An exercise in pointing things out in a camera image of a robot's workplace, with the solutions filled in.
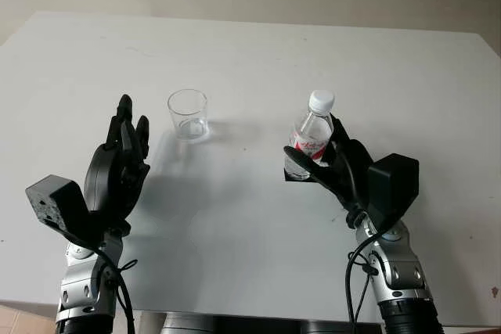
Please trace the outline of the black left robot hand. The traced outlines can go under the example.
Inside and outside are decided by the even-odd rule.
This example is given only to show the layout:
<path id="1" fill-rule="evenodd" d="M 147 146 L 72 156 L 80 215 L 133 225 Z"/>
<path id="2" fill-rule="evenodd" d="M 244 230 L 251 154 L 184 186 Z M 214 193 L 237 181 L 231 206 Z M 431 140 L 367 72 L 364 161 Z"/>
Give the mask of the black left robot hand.
<path id="1" fill-rule="evenodd" d="M 124 94 L 112 116 L 106 140 L 95 150 L 85 176 L 84 198 L 91 217 L 106 228 L 125 223 L 137 204 L 150 166 L 150 122 L 132 123 L 132 99 Z"/>

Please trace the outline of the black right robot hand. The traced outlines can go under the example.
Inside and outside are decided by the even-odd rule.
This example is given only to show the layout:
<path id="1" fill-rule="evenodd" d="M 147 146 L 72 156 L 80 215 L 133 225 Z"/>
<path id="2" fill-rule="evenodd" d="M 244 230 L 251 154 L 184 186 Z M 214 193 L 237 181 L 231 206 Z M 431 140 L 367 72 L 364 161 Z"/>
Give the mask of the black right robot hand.
<path id="1" fill-rule="evenodd" d="M 338 118 L 330 118 L 333 122 L 333 134 L 327 143 L 321 164 L 291 146 L 284 146 L 283 151 L 288 159 L 306 170 L 307 182 L 320 184 L 337 197 L 347 212 L 358 215 L 368 207 L 367 172 L 373 159 L 359 140 L 348 136 Z"/>

